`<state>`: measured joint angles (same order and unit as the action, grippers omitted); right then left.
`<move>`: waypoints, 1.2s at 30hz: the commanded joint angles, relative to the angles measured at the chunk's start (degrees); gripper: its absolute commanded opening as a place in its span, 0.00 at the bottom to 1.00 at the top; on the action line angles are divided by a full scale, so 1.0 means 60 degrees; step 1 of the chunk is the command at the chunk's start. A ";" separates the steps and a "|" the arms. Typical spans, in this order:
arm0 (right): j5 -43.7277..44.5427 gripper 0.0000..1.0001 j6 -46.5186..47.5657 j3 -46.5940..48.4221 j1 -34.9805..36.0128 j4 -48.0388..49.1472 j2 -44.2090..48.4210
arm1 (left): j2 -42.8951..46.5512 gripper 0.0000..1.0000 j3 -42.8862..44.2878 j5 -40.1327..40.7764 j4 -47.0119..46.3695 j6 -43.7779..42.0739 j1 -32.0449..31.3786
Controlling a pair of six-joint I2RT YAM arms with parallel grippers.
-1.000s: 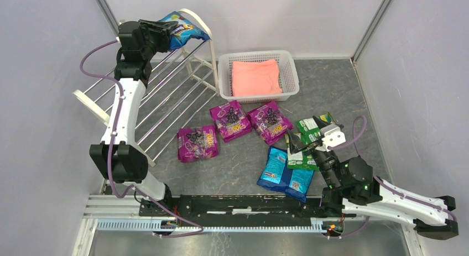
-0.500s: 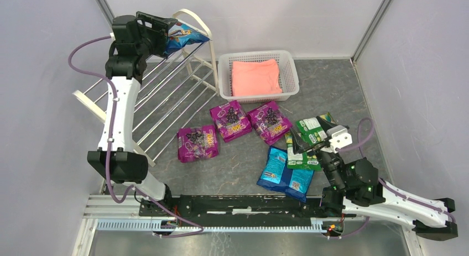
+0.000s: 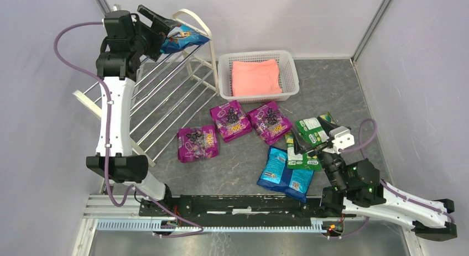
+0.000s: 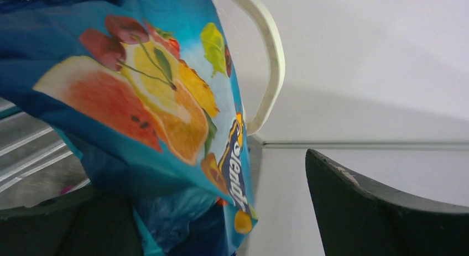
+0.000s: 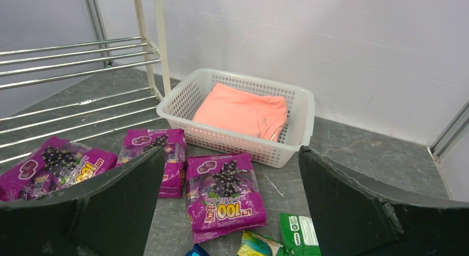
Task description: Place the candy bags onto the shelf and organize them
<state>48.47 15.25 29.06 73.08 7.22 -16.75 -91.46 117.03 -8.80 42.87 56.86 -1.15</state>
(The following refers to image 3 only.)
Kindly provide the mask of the green candy bag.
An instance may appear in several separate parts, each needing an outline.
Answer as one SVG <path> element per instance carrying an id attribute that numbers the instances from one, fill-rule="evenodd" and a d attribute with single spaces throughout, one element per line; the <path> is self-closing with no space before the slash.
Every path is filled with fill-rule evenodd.
<path id="1" fill-rule="evenodd" d="M 292 170 L 321 170 L 321 164 L 316 156 L 309 156 L 305 154 L 295 154 L 294 150 L 294 136 L 291 132 L 287 132 L 285 135 L 285 141 L 287 146 L 287 168 Z"/>
<path id="2" fill-rule="evenodd" d="M 319 118 L 329 123 L 336 123 L 329 112 L 316 118 L 301 119 L 295 122 L 300 136 L 312 147 L 326 142 L 329 139 L 329 132 L 324 129 L 325 124 L 321 124 Z"/>

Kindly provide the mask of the blue candy bag with fruits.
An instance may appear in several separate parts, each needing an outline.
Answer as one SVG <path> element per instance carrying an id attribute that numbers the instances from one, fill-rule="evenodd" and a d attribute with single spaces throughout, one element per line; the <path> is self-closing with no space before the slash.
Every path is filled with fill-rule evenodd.
<path id="1" fill-rule="evenodd" d="M 207 43 L 209 38 L 200 34 L 195 29 L 179 22 L 170 22 L 170 32 L 163 42 L 160 52 L 173 54 L 183 51 L 190 46 L 199 46 Z"/>

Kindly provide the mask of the blue candy bag back side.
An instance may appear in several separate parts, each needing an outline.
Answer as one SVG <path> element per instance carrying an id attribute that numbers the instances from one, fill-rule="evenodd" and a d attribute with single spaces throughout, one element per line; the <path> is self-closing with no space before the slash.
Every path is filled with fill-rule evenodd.
<path id="1" fill-rule="evenodd" d="M 313 170 L 289 169 L 287 151 L 270 146 L 257 185 L 305 203 L 313 175 Z"/>

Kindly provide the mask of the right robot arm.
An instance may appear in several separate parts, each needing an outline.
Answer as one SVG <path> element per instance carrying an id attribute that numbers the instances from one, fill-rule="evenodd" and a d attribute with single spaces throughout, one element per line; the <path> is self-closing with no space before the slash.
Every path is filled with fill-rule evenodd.
<path id="1" fill-rule="evenodd" d="M 451 199 L 427 200 L 385 182 L 368 158 L 347 164 L 344 154 L 363 152 L 377 135 L 366 118 L 354 137 L 350 127 L 326 115 L 302 119 L 293 129 L 295 154 L 317 157 L 330 186 L 322 191 L 320 209 L 329 216 L 375 217 L 402 226 L 417 237 L 442 242 L 457 238 Z"/>

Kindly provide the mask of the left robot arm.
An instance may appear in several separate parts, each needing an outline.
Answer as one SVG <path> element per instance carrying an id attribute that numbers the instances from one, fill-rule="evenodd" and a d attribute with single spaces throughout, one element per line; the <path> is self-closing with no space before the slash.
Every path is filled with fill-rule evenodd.
<path id="1" fill-rule="evenodd" d="M 134 155 L 130 135 L 132 96 L 141 57 L 156 61 L 170 32 L 168 20 L 146 6 L 135 13 L 109 12 L 103 19 L 106 37 L 96 60 L 97 81 L 101 89 L 101 130 L 94 156 L 86 167 L 110 183 L 125 184 L 149 201 L 170 198 L 166 184 L 149 172 L 145 155 Z"/>

